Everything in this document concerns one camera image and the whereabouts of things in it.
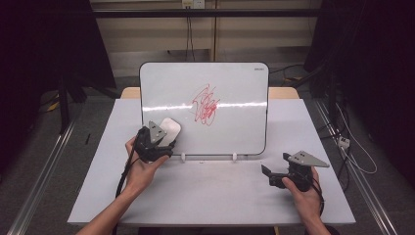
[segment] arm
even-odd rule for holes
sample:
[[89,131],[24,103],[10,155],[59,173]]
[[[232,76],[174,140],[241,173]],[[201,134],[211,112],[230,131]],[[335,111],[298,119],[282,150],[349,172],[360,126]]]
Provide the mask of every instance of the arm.
[[[314,167],[311,168],[313,178],[318,182],[318,173]],[[290,190],[294,197],[296,209],[300,215],[301,222],[304,224],[307,232],[310,235],[330,234],[323,221],[320,218],[320,198],[314,189],[307,192],[300,191],[296,184],[289,178],[283,178],[284,185]]]
[[[128,154],[133,149],[134,140],[135,137],[125,144]],[[163,156],[152,164],[145,164],[138,159],[138,154],[134,152],[131,159],[133,165],[121,194],[77,234],[110,234],[132,202],[150,185],[157,168],[168,159],[168,156]]]

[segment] forearm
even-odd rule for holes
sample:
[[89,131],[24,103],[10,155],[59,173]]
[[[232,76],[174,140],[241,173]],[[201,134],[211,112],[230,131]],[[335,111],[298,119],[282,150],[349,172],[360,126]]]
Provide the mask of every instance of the forearm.
[[330,232],[327,230],[320,217],[304,219],[302,223],[310,235],[330,235]]
[[114,226],[118,223],[136,197],[137,193],[128,191],[122,192],[109,206],[95,216],[95,218],[77,234],[111,234]]

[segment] whiteboard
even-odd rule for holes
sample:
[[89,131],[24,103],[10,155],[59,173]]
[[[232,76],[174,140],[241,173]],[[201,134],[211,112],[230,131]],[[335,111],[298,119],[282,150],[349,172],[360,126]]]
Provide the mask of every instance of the whiteboard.
[[268,67],[263,63],[147,63],[143,125],[181,125],[174,155],[258,155],[265,150]]

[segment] red scribble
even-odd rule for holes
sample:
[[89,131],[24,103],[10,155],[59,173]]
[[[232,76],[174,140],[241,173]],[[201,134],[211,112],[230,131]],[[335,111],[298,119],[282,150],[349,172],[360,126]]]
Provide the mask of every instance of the red scribble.
[[216,114],[217,103],[219,100],[213,100],[214,88],[210,89],[208,84],[196,97],[193,99],[192,104],[196,104],[195,121],[200,120],[202,124],[211,125],[214,121]]

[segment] white table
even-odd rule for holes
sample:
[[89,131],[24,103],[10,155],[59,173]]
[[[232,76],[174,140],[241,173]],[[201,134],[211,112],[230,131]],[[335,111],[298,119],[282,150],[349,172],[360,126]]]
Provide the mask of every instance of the white table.
[[[116,100],[69,223],[85,224],[115,197],[127,159],[124,143],[141,127],[140,100]],[[269,226],[300,223],[290,192],[270,187],[260,165],[287,172],[284,152],[304,150],[328,163],[303,100],[270,100],[267,146],[252,160],[182,163],[173,156],[157,171],[152,185],[131,205],[121,224],[134,226]],[[317,168],[326,200],[322,219],[354,223],[331,167]]]

